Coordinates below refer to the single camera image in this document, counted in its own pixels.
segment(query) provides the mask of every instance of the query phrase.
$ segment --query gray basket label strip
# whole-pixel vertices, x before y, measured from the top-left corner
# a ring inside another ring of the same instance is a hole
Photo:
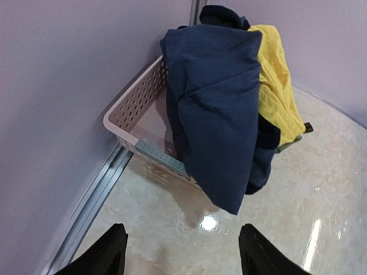
[[[135,145],[135,148],[141,154],[158,162],[159,164],[167,167],[168,169],[173,170],[174,172],[178,173],[181,176],[190,178],[182,162],[180,162],[179,160],[175,158],[172,158],[171,156],[160,151],[159,149],[155,148],[154,146],[149,145],[145,141],[139,140],[138,143]]]

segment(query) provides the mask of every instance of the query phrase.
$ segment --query floor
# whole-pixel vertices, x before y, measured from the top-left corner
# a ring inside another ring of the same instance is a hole
[[[126,275],[240,275],[237,238],[252,223],[314,275],[367,274],[367,131],[300,90],[295,98],[315,132],[275,156],[267,187],[238,216],[133,157],[76,257],[124,223]]]

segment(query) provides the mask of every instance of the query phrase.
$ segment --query purple-gray wall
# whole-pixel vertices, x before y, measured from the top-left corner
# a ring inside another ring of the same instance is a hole
[[[0,0],[0,274],[34,274],[113,138],[105,107],[191,1]]]
[[[367,127],[367,1],[210,0],[275,25],[294,85]]]

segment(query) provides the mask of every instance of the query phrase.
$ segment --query yellow shirt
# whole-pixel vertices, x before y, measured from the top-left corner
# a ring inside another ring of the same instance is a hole
[[[263,34],[257,59],[261,65],[259,113],[280,129],[280,143],[293,142],[306,127],[299,116],[293,97],[291,75],[276,27],[255,25],[249,32]]]

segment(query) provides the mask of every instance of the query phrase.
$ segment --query laundry basket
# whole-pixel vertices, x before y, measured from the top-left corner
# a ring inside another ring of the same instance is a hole
[[[108,110],[103,123],[123,147],[196,186],[184,164],[175,158],[166,113],[167,75],[160,56]]]

